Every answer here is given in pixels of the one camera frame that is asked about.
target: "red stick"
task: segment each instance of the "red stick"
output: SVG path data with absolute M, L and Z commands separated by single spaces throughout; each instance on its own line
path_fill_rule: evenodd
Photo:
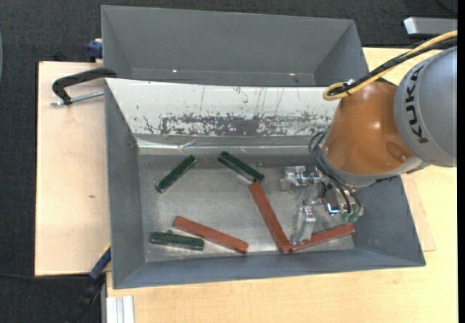
M 209 228 L 202 224 L 198 224 L 194 221 L 187 220 L 184 217 L 177 216 L 174 220 L 174 227 L 176 229 L 188 232 L 198 237 L 209 240 L 216 244 L 222 245 L 223 247 L 235 250 L 239 253 L 246 254 L 248 250 L 248 243 L 238 238 L 231 237 L 225 233 L 221 233 L 218 230 Z
M 344 235 L 349 235 L 353 232 L 355 232 L 355 228 L 352 224 L 336 226 L 332 229 L 323 230 L 322 232 L 314 233 L 310 240 L 307 240 L 306 242 L 303 242 L 300 245 L 292 245 L 291 252 L 295 252 L 303 248 L 312 247 L 313 245 L 318 245 L 329 240 L 340 238 Z
M 260 185 L 258 181 L 255 181 L 248 186 L 248 190 L 254 197 L 256 206 L 259 208 L 264 222 L 266 223 L 273 240 L 278 246 L 278 250 L 282 253 L 290 251 L 291 244 L 289 243 L 286 234 L 284 234 L 283 228 L 276 218 L 274 210 L 271 208 L 271 204 L 262 189 L 262 185 Z

